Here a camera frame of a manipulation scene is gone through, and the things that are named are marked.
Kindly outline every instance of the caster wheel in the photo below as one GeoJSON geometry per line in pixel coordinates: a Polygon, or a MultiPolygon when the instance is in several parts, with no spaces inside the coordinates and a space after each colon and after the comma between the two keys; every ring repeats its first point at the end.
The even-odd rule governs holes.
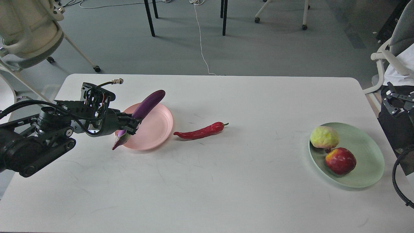
{"type": "Polygon", "coordinates": [[[94,71],[97,72],[97,73],[99,73],[101,71],[101,68],[99,66],[95,66],[94,67],[94,71]]]}
{"type": "Polygon", "coordinates": [[[55,60],[53,59],[53,57],[47,57],[46,58],[46,61],[48,61],[51,64],[55,62],[55,60]]]}

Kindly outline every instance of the eggplant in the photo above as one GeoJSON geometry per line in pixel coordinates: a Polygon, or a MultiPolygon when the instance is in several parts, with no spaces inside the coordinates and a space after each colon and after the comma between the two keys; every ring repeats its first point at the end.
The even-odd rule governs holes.
{"type": "MultiPolygon", "coordinates": [[[[142,119],[149,114],[149,112],[157,105],[165,96],[164,90],[158,90],[154,93],[150,94],[148,97],[146,97],[140,105],[135,109],[135,111],[132,113],[132,118],[134,119],[142,119]]],[[[117,133],[117,137],[115,140],[115,144],[112,147],[112,150],[115,150],[115,148],[119,147],[120,145],[125,144],[128,139],[131,137],[131,134],[126,133],[126,130],[120,130],[117,133]]]]}

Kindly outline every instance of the green plate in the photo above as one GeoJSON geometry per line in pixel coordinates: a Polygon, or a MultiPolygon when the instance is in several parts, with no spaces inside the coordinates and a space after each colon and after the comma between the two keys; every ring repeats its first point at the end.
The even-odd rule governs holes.
{"type": "Polygon", "coordinates": [[[356,158],[355,168],[346,175],[334,174],[325,164],[325,150],[315,148],[309,141],[309,152],[319,170],[336,183],[352,188],[375,184],[384,173],[384,157],[378,145],[364,131],[344,123],[326,123],[339,134],[338,147],[348,149],[356,158]]]}

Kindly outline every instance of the gray floor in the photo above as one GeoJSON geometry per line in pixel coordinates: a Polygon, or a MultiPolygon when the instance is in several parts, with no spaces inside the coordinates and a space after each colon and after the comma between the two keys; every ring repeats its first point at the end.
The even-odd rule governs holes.
{"type": "MultiPolygon", "coordinates": [[[[83,7],[133,3],[139,0],[87,0],[83,7]]],[[[377,72],[370,54],[375,39],[397,0],[312,0],[308,29],[303,31],[303,0],[274,0],[254,16],[262,0],[229,0],[227,35],[222,36],[220,1],[197,6],[202,51],[211,73],[217,75],[353,77],[362,88],[377,72]]],[[[200,49],[194,5],[188,0],[157,3],[151,37],[143,4],[84,9],[66,8],[60,22],[64,32],[106,74],[208,75],[200,49]]],[[[67,43],[53,54],[56,63],[43,61],[22,75],[53,99],[65,78],[94,73],[67,43]]],[[[1,74],[19,92],[37,98],[9,74],[1,74]]],[[[37,107],[16,112],[12,119],[38,113],[37,107]]],[[[12,176],[0,173],[0,197],[12,176]]]]}

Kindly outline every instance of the white table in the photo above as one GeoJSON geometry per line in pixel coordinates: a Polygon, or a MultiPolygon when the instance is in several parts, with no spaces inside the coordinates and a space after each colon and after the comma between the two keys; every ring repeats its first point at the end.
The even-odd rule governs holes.
{"type": "MultiPolygon", "coordinates": [[[[395,156],[352,78],[70,75],[56,99],[78,100],[82,82],[116,94],[123,110],[164,89],[175,131],[216,121],[218,135],[137,152],[111,150],[114,136],[77,134],[75,148],[30,178],[13,177],[0,201],[5,232],[412,232],[413,209],[394,191],[395,156]],[[365,189],[322,175],[308,152],[318,125],[364,130],[385,157],[365,189]]],[[[397,181],[412,189],[399,168],[397,181]]]]}
{"type": "MultiPolygon", "coordinates": [[[[0,110],[4,110],[10,105],[16,103],[16,93],[9,84],[8,81],[0,75],[0,110]]],[[[9,121],[11,114],[0,119],[0,124],[4,124],[9,121]]]]}

